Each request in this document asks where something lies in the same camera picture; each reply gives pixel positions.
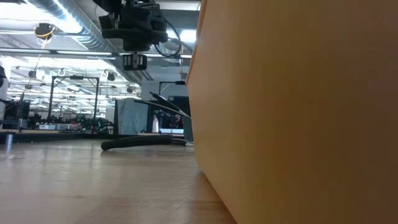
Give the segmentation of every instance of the black hose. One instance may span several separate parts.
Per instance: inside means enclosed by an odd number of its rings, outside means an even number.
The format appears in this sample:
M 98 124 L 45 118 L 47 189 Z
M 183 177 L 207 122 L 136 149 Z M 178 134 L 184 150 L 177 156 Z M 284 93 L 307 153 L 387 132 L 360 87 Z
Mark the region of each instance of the black hose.
M 109 150 L 121 147 L 134 146 L 153 146 L 153 145 L 167 145 L 173 142 L 173 136 L 169 134 L 151 135 L 151 136 L 134 136 L 128 138 L 121 138 L 113 141 L 102 142 L 102 150 Z

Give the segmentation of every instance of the ventilation duct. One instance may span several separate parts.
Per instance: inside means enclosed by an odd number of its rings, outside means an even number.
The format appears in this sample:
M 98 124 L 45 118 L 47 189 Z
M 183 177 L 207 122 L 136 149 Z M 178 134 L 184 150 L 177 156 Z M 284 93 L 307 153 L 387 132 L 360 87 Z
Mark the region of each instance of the ventilation duct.
M 73 0 L 27 0 L 35 7 L 53 15 L 56 19 L 65 24 L 60 27 L 64 32 L 68 32 L 71 27 L 79 31 L 81 37 L 72 37 L 90 51 L 95 52 L 115 52 L 117 49 L 106 39 L 102 38 L 101 31 L 93 24 L 89 17 L 76 5 Z M 128 81 L 140 83 L 142 76 L 138 72 L 122 71 L 122 60 L 107 60 L 115 66 L 118 72 Z

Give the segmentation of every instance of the lamp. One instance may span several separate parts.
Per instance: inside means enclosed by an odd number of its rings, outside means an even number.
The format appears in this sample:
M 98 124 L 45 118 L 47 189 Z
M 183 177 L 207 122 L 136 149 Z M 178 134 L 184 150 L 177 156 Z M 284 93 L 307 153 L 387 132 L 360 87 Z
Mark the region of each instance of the lamp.
M 114 73 L 113 72 L 108 72 L 108 77 L 106 78 L 109 81 L 114 81 Z
M 127 92 L 128 93 L 132 93 L 132 91 L 133 91 L 132 87 L 131 86 L 127 86 Z

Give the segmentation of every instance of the fluorescent light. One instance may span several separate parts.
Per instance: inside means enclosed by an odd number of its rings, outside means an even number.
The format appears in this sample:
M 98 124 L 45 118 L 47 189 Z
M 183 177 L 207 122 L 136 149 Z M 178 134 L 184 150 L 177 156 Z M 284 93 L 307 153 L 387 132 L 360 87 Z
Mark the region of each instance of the fluorescent light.
M 80 85 L 81 87 L 91 87 L 91 88 L 96 88 L 96 85 Z M 100 85 L 100 88 L 114 88 L 114 87 L 125 87 L 126 85 Z
M 183 30 L 180 34 L 182 41 L 186 43 L 195 43 L 197 41 L 197 31 L 196 30 Z
M 177 39 L 177 35 L 175 35 L 175 32 L 173 29 L 167 29 L 166 30 L 167 35 L 169 36 L 169 38 L 175 38 Z
M 79 91 L 80 88 L 74 85 L 68 85 L 67 88 L 71 89 L 71 90 L 75 90 L 75 91 Z
M 92 59 L 75 59 L 75 58 L 58 58 L 60 63 L 68 65 L 74 68 L 89 68 L 95 70 L 116 70 L 114 66 L 106 63 L 104 60 L 92 60 Z
M 94 109 L 94 105 L 93 106 L 79 106 L 79 109 L 81 109 L 81 110 L 83 110 L 83 109 Z
M 53 99 L 53 102 L 67 102 L 67 99 Z
M 54 17 L 32 4 L 0 3 L 0 19 L 48 22 Z
M 30 107 L 47 108 L 45 105 L 31 105 Z
M 73 107 L 70 107 L 70 106 L 66 106 L 66 109 L 77 110 L 77 108 L 73 108 Z
M 90 51 L 71 51 L 71 50 L 58 50 L 59 54 L 66 55 L 99 55 L 99 56 L 112 56 L 111 52 L 90 52 Z
M 80 89 L 81 91 L 83 91 L 83 92 L 85 92 L 85 93 L 90 93 L 90 94 L 93 94 L 93 95 L 95 95 L 95 93 L 94 92 L 92 92 L 92 91 L 88 91 L 88 90 L 85 90 L 85 89 Z
M 22 91 L 8 91 L 8 95 L 21 95 Z M 50 97 L 50 93 L 34 93 L 34 92 L 25 92 L 24 93 L 26 96 L 43 96 L 43 97 Z M 89 95 L 89 94 L 78 94 L 78 93 L 54 93 L 53 97 L 63 97 L 63 96 L 75 96 L 76 98 L 84 98 L 84 99 L 95 99 L 95 95 Z M 106 95 L 98 95 L 98 100 L 106 100 L 105 98 Z M 120 95 L 109 95 L 112 98 L 116 99 L 125 99 L 125 98 L 135 98 L 139 99 L 137 96 L 134 95 L 126 95 L 126 96 L 120 96 Z
M 10 53 L 33 53 L 33 54 L 49 54 L 49 50 L 36 50 L 36 49 L 9 49 L 9 48 L 0 48 L 2 52 L 10 52 Z
M 149 58 L 164 58 L 160 54 L 144 54 L 144 55 Z M 180 55 L 180 56 L 181 58 L 192 58 L 192 55 Z
M 157 0 L 162 10 L 186 10 L 198 11 L 200 10 L 200 1 L 170 1 L 170 0 Z
M 87 56 L 87 59 L 116 60 L 116 57 Z

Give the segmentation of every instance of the wooden tabletop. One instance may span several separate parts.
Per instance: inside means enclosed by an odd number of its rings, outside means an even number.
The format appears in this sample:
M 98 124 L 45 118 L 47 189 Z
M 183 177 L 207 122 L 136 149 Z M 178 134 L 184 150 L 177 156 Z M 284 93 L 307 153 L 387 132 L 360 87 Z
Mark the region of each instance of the wooden tabletop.
M 102 151 L 101 141 L 0 153 L 1 223 L 235 223 L 192 147 Z

